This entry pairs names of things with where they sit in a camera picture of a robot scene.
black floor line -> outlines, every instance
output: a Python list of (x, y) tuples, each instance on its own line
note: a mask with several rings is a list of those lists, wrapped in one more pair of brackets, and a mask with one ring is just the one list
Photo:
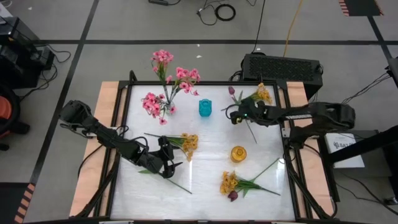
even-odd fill
[(378, 28), (378, 26), (376, 24), (376, 21), (374, 20), (373, 16), (368, 16), (368, 20), (369, 20), (369, 22), (370, 22), (370, 24), (372, 26), (374, 34), (377, 37), (377, 40), (380, 42), (380, 46), (381, 46), (381, 49), (383, 50), (384, 56), (386, 56), (387, 59), (392, 58), (391, 57), (391, 53), (390, 53), (390, 51), (389, 51), (389, 49), (388, 49), (388, 47), (387, 47), (387, 45), (386, 45), (386, 43), (384, 41), (383, 36), (380, 33), (380, 30), (379, 30), (379, 28)]
[(40, 150), (39, 157), (37, 158), (36, 165), (34, 167), (32, 176), (30, 177), (30, 182), (33, 184), (37, 183), (37, 181), (39, 179), (39, 175), (42, 171), (45, 157), (47, 156), (47, 153), (48, 153), (49, 147), (50, 147), (50, 143), (51, 143), (51, 140), (52, 140), (54, 132), (55, 132), (55, 128), (57, 127), (58, 115), (61, 112), (63, 104), (65, 103), (65, 99), (67, 97), (68, 90), (69, 90), (70, 84), (72, 82), (72, 78), (75, 74), (75, 70), (76, 70), (77, 64), (80, 59), (81, 51), (83, 50), (84, 40), (87, 38), (87, 34), (90, 29), (91, 22), (93, 22), (93, 18), (94, 18), (96, 8), (98, 6), (98, 2), (99, 2), (99, 0), (94, 0), (94, 2), (93, 2), (93, 5), (90, 10), (90, 14), (88, 15), (88, 18), (86, 21), (85, 28), (83, 29), (83, 33), (81, 34), (80, 42), (76, 49), (75, 56), (73, 57), (72, 64), (70, 65), (67, 78), (65, 80), (65, 83), (63, 84), (60, 98), (58, 100), (57, 106), (55, 107), (55, 111), (52, 116), (49, 129), (47, 130), (47, 134), (45, 135), (44, 142), (43, 142), (42, 148)]
[[(38, 44), (79, 44), (80, 40), (39, 40)], [(255, 40), (84, 40), (98, 45), (254, 44)], [(257, 44), (284, 45), (286, 40), (258, 40)], [(289, 45), (398, 45), (398, 40), (290, 40)]]

